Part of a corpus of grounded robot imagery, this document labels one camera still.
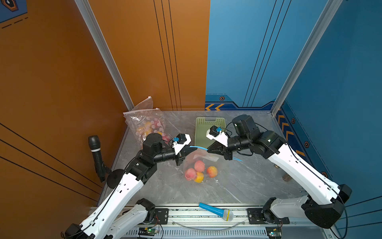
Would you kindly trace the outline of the blue zip bag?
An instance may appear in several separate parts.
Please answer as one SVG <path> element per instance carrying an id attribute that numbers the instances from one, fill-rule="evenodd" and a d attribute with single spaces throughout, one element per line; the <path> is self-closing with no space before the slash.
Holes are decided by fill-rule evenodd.
<path id="1" fill-rule="evenodd" d="M 183 175 L 184 175 L 185 180 L 187 180 L 185 178 L 186 170 L 189 168 L 194 168 L 194 164 L 198 160 L 203 161 L 206 165 L 205 171 L 202 172 L 204 174 L 204 180 L 202 183 L 205 183 L 208 181 L 214 181 L 215 179 L 218 179 L 219 174 L 225 168 L 229 168 L 229 164 L 231 162 L 232 163 L 233 162 L 243 162 L 241 159 L 238 159 L 236 157 L 234 157 L 232 160 L 225 160 L 222 155 L 208 153 L 206 148 L 203 148 L 200 146 L 194 146 L 194 147 L 196 147 L 197 150 L 192 152 L 191 154 L 189 154 L 186 157 L 186 159 L 183 161 L 183 164 L 182 164 L 182 170 L 183 170 Z M 210 166 L 215 166 L 218 169 L 218 175 L 215 178 L 209 178 L 209 176 L 207 174 L 207 169 Z"/>

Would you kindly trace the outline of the large pink peach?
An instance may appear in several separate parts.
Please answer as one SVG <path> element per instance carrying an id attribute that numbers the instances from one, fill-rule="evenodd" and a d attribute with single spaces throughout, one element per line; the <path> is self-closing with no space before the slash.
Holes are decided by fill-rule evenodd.
<path id="1" fill-rule="evenodd" d="M 215 166 L 210 166 L 207 169 L 207 174 L 209 178 L 215 178 L 218 175 L 218 169 Z"/>

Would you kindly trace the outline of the light green perforated basket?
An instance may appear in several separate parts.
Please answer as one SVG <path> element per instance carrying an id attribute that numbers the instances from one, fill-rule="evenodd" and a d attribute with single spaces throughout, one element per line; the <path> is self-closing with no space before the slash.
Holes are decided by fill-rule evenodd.
<path id="1" fill-rule="evenodd" d="M 220 117 L 197 117 L 195 131 L 195 146 L 208 148 L 214 140 L 207 138 L 207 131 L 212 127 L 226 127 L 226 121 Z"/>

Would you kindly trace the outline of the clear bag with pink dots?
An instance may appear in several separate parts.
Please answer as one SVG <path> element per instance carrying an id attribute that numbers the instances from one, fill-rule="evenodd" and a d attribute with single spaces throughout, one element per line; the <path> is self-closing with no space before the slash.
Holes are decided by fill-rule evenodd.
<path id="1" fill-rule="evenodd" d="M 123 116 L 140 146 L 151 133 L 160 134 L 166 142 L 172 138 L 166 129 L 165 116 L 159 108 L 125 112 Z"/>

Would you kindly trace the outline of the clear zip-top bag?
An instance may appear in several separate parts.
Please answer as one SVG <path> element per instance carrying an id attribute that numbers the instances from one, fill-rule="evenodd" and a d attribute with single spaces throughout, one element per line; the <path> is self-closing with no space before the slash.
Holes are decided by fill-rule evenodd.
<path id="1" fill-rule="evenodd" d="M 148 96 L 145 100 L 137 104 L 132 111 L 139 111 L 139 110 L 151 110 L 154 108 L 153 99 L 151 96 Z"/>

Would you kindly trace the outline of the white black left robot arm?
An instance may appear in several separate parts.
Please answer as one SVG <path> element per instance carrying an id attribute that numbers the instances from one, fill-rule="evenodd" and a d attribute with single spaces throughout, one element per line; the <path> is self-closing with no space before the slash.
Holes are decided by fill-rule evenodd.
<path id="1" fill-rule="evenodd" d="M 130 199 L 157 171 L 157 164 L 173 160 L 177 165 L 192 152 L 191 137 L 180 133 L 171 145 L 167 145 L 158 133 L 151 133 L 142 144 L 142 149 L 130 161 L 116 187 L 80 224 L 72 224 L 61 234 L 63 239 L 120 239 L 133 227 L 152 221 L 155 206 L 147 199 L 137 201 L 134 207 L 120 216 Z"/>

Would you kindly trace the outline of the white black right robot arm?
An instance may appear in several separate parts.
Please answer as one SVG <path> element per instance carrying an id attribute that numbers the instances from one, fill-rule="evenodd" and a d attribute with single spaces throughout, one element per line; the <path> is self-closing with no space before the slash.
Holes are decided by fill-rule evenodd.
<path id="1" fill-rule="evenodd" d="M 307 192 L 300 198 L 270 198 L 261 212 L 265 222 L 274 224 L 283 218 L 306 218 L 321 228 L 330 229 L 341 218 L 352 193 L 349 186 L 338 185 L 319 173 L 276 132 L 260 131 L 251 116 L 237 116 L 232 124 L 236 131 L 233 137 L 215 125 L 207 130 L 207 138 L 214 141 L 208 147 L 209 153 L 232 160 L 234 152 L 248 149 L 251 154 L 280 167 Z"/>

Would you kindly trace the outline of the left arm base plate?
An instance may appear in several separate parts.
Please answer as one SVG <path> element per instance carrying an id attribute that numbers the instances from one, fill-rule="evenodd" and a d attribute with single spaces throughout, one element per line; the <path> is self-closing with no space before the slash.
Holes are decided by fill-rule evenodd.
<path id="1" fill-rule="evenodd" d="M 142 224 L 156 224 L 161 225 L 168 224 L 169 219 L 169 209 L 168 208 L 156 208 L 148 212 L 146 218 Z"/>

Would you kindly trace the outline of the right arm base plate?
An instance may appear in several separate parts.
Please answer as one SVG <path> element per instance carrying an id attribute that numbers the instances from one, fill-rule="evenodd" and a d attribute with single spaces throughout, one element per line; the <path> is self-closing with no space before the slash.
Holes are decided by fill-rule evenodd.
<path id="1" fill-rule="evenodd" d="M 289 218 L 273 218 L 273 219 L 266 219 L 266 216 L 263 214 L 263 210 L 261 208 L 248 208 L 247 209 L 247 216 L 249 220 L 249 224 L 251 225 L 265 225 L 265 224 L 282 224 L 282 225 L 288 225 L 290 224 Z"/>

